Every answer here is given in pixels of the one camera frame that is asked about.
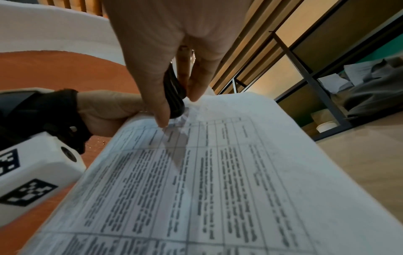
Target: black sleeve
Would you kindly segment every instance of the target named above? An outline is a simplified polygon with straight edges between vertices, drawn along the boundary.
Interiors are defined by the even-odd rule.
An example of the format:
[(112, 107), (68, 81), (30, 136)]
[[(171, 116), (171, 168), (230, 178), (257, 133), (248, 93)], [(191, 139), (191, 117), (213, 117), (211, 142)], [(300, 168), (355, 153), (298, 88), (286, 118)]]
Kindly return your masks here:
[[(0, 94), (0, 100), (7, 101), (2, 98), (7, 99), (7, 93)], [(77, 91), (73, 89), (47, 94), (34, 92), (11, 111), (5, 108), (0, 103), (0, 125), (24, 139), (46, 131), (82, 154), (92, 135), (77, 112)]]

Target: qr code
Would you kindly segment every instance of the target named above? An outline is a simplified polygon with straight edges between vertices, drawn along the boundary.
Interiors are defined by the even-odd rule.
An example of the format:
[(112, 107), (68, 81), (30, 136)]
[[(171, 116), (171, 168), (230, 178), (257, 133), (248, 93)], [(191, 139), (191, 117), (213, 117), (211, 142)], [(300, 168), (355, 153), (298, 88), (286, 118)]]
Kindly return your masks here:
[(20, 167), (17, 149), (0, 155), (0, 176)]
[(0, 197), (0, 204), (25, 207), (56, 188), (56, 185), (33, 179)]

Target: black object held by fingers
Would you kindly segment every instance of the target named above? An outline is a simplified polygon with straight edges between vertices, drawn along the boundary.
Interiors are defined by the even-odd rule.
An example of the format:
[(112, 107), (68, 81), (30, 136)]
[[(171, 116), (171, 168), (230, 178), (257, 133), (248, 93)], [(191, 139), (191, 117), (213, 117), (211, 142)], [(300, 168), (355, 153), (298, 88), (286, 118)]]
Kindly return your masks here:
[(182, 99), (186, 97), (186, 90), (176, 78), (171, 63), (164, 75), (164, 91), (171, 110), (169, 118), (180, 117), (185, 112), (185, 104)]

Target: orange surface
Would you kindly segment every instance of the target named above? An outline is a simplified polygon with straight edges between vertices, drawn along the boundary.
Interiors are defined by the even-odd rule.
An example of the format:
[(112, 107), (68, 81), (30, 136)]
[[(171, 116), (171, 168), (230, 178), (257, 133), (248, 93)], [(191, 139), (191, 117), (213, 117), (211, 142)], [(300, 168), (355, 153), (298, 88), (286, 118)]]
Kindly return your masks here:
[[(125, 66), (107, 60), (58, 51), (0, 53), (0, 90), (27, 87), (139, 92)], [(108, 141), (108, 138), (103, 137), (92, 137), (88, 141), (86, 153), (82, 155), (87, 166)], [(16, 254), (70, 188), (66, 188), (19, 219), (0, 228), (0, 254)]]

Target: hand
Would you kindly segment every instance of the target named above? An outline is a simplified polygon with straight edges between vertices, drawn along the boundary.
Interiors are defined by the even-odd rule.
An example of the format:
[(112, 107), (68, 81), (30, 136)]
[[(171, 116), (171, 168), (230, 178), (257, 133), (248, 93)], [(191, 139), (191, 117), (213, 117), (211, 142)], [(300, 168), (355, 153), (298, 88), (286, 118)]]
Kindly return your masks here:
[[(104, 0), (126, 66), (160, 127), (168, 124), (163, 76), (177, 55), (191, 101), (205, 92), (238, 36), (250, 0)], [(189, 79), (191, 49), (196, 62)]]
[(77, 94), (77, 110), (92, 134), (112, 137), (128, 117), (146, 107), (140, 95), (95, 90)]

